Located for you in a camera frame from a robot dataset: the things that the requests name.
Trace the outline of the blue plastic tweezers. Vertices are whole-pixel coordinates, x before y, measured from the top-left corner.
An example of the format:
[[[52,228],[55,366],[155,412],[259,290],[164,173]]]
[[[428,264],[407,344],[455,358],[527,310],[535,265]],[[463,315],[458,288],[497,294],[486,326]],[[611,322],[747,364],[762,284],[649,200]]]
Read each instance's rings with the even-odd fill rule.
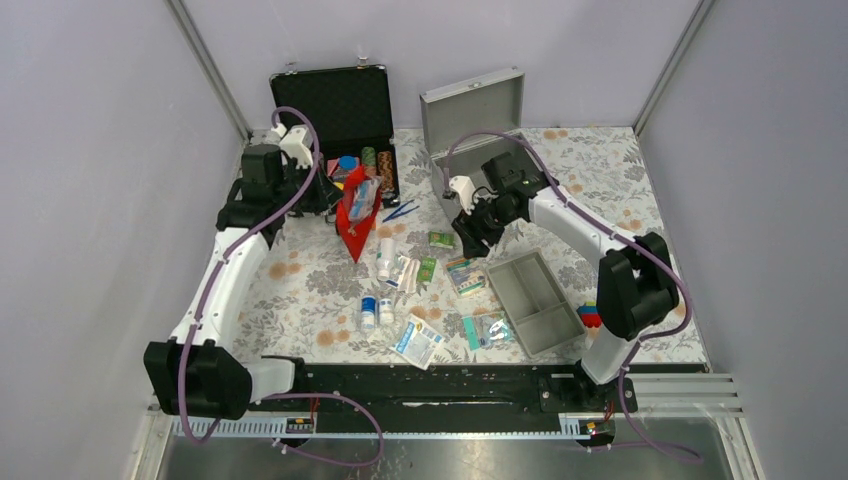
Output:
[[[398,219],[398,218],[400,218],[400,217],[403,217],[403,216],[405,216],[405,215],[408,215],[408,214],[412,213],[413,211],[417,210],[418,208],[419,208],[419,205],[417,205],[417,204],[415,203],[415,201],[414,201],[414,200],[407,201],[407,202],[405,202],[405,203],[403,203],[403,204],[399,205],[399,206],[398,206],[396,209],[394,209],[393,211],[391,211],[391,212],[390,212],[390,213],[389,213],[389,214],[388,214],[388,215],[387,215],[387,216],[386,216],[386,217],[382,220],[382,222],[383,222],[383,223],[386,223],[386,222],[390,222],[390,221],[392,221],[392,220]]]

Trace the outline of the red first aid pouch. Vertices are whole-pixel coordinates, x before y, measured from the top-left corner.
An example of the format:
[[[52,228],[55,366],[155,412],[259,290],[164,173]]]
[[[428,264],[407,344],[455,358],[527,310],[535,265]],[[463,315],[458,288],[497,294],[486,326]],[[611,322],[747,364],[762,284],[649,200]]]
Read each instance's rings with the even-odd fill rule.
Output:
[[[336,230],[354,263],[365,249],[382,202],[382,178],[357,166],[346,178],[336,208]]]

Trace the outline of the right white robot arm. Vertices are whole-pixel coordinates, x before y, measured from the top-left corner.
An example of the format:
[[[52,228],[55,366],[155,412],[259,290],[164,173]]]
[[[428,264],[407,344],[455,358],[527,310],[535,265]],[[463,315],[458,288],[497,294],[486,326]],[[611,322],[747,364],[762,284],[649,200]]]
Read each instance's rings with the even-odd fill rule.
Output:
[[[501,154],[481,171],[481,186],[463,175],[444,183],[444,198],[460,206],[452,226],[466,256],[487,256],[505,227],[522,219],[552,233],[595,267],[601,327],[579,362],[584,377],[575,382],[573,396],[583,410],[597,412],[612,400],[610,382],[632,359],[642,332],[680,303],[668,245],[655,233],[618,230],[568,198],[547,168],[530,158]]]

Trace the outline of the blue white wipes pack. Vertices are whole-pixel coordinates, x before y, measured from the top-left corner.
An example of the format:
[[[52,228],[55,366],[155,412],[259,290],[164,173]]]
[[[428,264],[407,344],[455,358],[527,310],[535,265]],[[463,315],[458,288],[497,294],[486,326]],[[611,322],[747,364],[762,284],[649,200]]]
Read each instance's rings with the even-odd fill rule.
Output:
[[[348,209],[348,218],[354,223],[365,220],[374,210],[374,203],[380,197],[381,177],[367,177],[353,191],[353,197]]]

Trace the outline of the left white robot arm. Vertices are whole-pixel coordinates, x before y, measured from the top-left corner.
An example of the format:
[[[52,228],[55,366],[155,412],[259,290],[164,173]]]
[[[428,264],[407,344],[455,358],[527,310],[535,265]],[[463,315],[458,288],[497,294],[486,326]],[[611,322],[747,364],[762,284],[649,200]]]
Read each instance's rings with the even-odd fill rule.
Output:
[[[143,364],[168,415],[236,420],[269,396],[288,411],[309,401],[310,385],[287,358],[242,363],[231,350],[250,284],[290,210],[322,213],[323,168],[315,150],[248,146],[241,175],[218,212],[209,264],[186,314],[166,341],[148,344]]]

